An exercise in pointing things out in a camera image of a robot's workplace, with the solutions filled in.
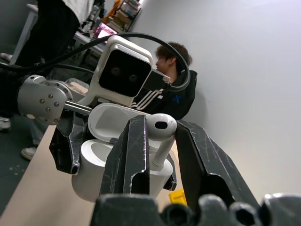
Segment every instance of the camera lens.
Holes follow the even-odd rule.
[[[137,76],[132,74],[132,75],[130,75],[129,79],[131,82],[135,82],[137,80]]]
[[[120,75],[120,68],[119,68],[119,67],[113,67],[113,68],[111,69],[111,73],[112,73],[113,75],[115,75],[115,76]]]

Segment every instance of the computer screen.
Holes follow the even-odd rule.
[[[104,23],[100,23],[98,26],[98,38],[102,38],[108,35],[112,35],[112,34],[117,34],[117,31],[113,30],[112,28],[110,28],[108,25],[104,24]]]

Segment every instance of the camera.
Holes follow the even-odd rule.
[[[79,101],[90,105],[97,97],[130,106],[152,71],[151,53],[114,35],[108,39],[93,74],[86,96]]]

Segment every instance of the black hoodie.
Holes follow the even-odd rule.
[[[197,73],[190,71],[190,83],[188,87],[179,92],[163,91],[157,93],[143,89],[134,99],[131,108],[148,114],[164,113],[171,115],[174,119],[182,119],[189,111],[195,97],[197,84]],[[185,73],[174,81],[174,86],[181,85],[185,80]]]

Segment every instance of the black cable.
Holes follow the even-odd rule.
[[[179,60],[179,62],[182,64],[184,70],[185,70],[185,73],[186,73],[186,79],[185,81],[183,82],[182,85],[180,86],[173,86],[172,84],[168,84],[167,86],[167,90],[170,90],[170,91],[181,91],[183,89],[185,89],[188,85],[189,85],[189,82],[190,82],[190,72],[189,72],[189,68],[188,68],[188,65],[187,63],[185,62],[184,58],[182,57],[182,55],[177,51],[175,50],[171,45],[169,45],[168,43],[154,37],[154,36],[151,36],[151,35],[148,35],[148,34],[143,34],[143,33],[135,33],[135,32],[129,32],[129,33],[120,33],[120,34],[117,34],[118,36],[121,36],[121,37],[124,37],[124,38],[142,38],[142,39],[148,39],[148,40],[151,40],[151,41],[154,41],[154,42],[157,42],[159,43],[160,45],[162,46],[165,46],[166,48],[168,48],[175,56],[176,58]],[[16,66],[16,65],[11,65],[11,66],[7,66],[7,65],[3,65],[3,64],[0,64],[0,68],[3,68],[3,69],[6,69],[6,70],[10,70],[10,71],[15,71],[15,72],[36,72],[36,71],[41,71],[41,70],[44,70],[46,68],[50,68],[50,67],[54,67],[56,64],[58,64],[59,62],[62,62],[68,58],[70,58],[71,56],[75,55],[75,54],[78,54],[80,53],[81,51],[84,51],[86,49],[89,49],[93,46],[96,46],[102,42],[105,42],[107,41],[111,36],[113,35],[110,35],[110,36],[106,36],[106,37],[102,37],[102,38],[99,38],[99,39],[96,39],[94,41],[91,41],[83,46],[80,46],[78,47],[77,49],[75,50],[72,50],[62,56],[59,56],[53,60],[50,60],[46,63],[43,63],[43,64],[38,64],[38,65],[34,65],[34,66],[31,66],[31,67],[19,67],[19,66]]]
[[[87,68],[83,68],[83,67],[77,67],[77,66],[73,66],[73,65],[65,65],[65,64],[56,64],[54,67],[57,68],[64,68],[64,69],[70,69],[70,70],[75,70],[75,71],[79,71],[79,72],[85,72],[88,74],[93,75],[94,72],[87,69]]]

